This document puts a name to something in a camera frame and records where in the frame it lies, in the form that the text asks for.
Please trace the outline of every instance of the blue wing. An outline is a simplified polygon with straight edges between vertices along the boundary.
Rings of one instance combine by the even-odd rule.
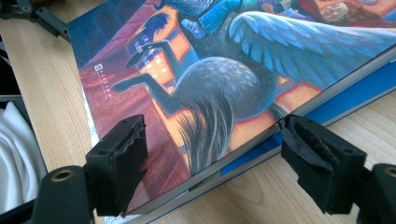
[[[396,44],[383,29],[336,27],[263,12],[235,17],[229,35],[269,71],[326,88]]]

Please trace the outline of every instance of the horse tail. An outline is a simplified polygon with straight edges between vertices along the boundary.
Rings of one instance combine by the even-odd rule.
[[[190,111],[180,119],[191,175],[221,159],[230,144],[235,124],[231,97],[215,91],[194,99],[185,107]]]

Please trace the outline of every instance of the metal ring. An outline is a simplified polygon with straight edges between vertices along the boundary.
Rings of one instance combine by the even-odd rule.
[[[51,177],[51,180],[53,182],[62,182],[72,177],[73,175],[74,175],[74,171],[72,170],[60,170]]]
[[[387,173],[387,175],[396,177],[396,168],[395,167],[389,166],[389,167],[385,168],[384,170],[385,170],[385,173]]]

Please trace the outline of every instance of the wooden table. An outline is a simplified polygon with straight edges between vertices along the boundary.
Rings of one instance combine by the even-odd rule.
[[[64,21],[103,1],[59,1],[49,9]],[[85,163],[91,149],[78,70],[69,43],[37,24],[0,20],[23,99],[48,170]],[[335,123],[331,130],[369,154],[367,167],[395,163],[396,93]],[[279,156],[251,169],[155,223],[354,223],[349,216],[322,215]]]

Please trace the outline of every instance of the hardcover book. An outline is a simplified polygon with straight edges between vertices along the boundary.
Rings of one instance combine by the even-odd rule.
[[[330,100],[318,106],[305,116],[324,126],[335,123],[337,120],[344,118],[354,111],[396,90],[396,76],[390,76],[395,69],[396,63],[384,65],[369,76],[336,94]],[[129,223],[131,220],[136,223],[149,223],[183,204],[194,200],[196,197],[203,195],[218,185],[244,173],[246,170],[271,159],[272,156],[279,153],[282,141],[281,133],[276,133],[249,152],[223,167],[220,174],[218,173],[215,178],[212,177],[210,181],[206,181],[205,184],[201,185],[199,188],[190,191],[188,195],[183,194],[176,197],[174,200],[165,203],[160,208],[145,215],[128,216],[126,218],[105,217],[105,223]]]
[[[108,0],[68,24],[102,138],[144,114],[146,214],[395,58],[396,3]]]

